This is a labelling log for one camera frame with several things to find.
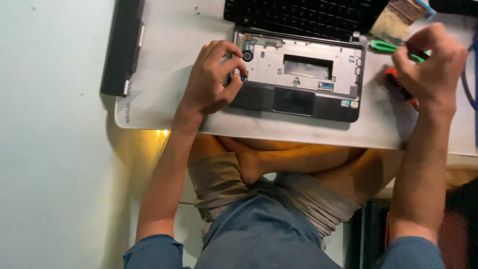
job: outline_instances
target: foot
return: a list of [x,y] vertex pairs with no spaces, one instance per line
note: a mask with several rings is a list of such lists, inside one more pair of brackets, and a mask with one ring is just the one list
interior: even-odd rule
[[240,167],[240,176],[244,184],[254,184],[264,175],[261,166],[261,152],[259,150],[249,148],[230,137],[218,136],[217,139],[226,150],[236,153],[236,158]]

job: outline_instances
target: person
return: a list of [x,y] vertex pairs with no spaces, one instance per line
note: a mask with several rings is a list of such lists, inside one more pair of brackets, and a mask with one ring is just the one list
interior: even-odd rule
[[[323,238],[395,174],[391,243],[377,267],[444,268],[437,233],[444,214],[456,86],[467,51],[439,23],[417,32],[408,43],[433,53],[417,65],[409,61],[406,47],[392,57],[402,84],[419,101],[417,123],[403,156],[389,150],[303,144],[280,148],[280,143],[197,134],[205,117],[228,105],[241,88],[239,75],[225,88],[224,77],[236,69],[242,75],[247,72],[234,44],[213,41],[204,46],[142,200],[136,244],[123,257],[125,268],[183,267],[174,216],[186,167],[203,219],[198,269],[340,268],[324,253]],[[234,56],[220,64],[226,52]],[[257,180],[273,171],[281,172],[274,183]]]

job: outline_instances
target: laptop keyboard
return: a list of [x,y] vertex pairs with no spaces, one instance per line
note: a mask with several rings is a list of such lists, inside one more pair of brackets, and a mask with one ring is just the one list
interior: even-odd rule
[[368,15],[372,10],[376,10],[371,8],[374,4],[372,2],[377,1],[385,2],[382,3],[383,7],[388,2],[388,0],[226,0],[224,19],[240,26],[257,27],[284,34],[348,41],[354,31],[363,31],[364,21],[369,21]]

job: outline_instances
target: green tool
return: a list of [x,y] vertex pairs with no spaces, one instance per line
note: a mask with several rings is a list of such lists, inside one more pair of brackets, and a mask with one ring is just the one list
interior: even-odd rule
[[[387,51],[387,52],[395,52],[397,50],[397,46],[384,42],[382,40],[372,40],[370,42],[370,46],[376,50],[380,51]],[[418,57],[415,54],[412,54],[412,58],[420,63],[424,62],[422,58]]]

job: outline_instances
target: khaki shorts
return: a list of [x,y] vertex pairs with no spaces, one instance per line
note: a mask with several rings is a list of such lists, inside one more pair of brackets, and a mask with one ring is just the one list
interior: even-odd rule
[[330,235],[335,231],[335,226],[350,220],[354,212],[360,209],[360,206],[310,175],[281,174],[273,183],[245,185],[233,152],[200,158],[189,164],[188,171],[197,195],[194,206],[203,220],[203,238],[216,218],[232,202],[264,184],[274,185],[273,189],[295,205],[317,228],[320,238]]

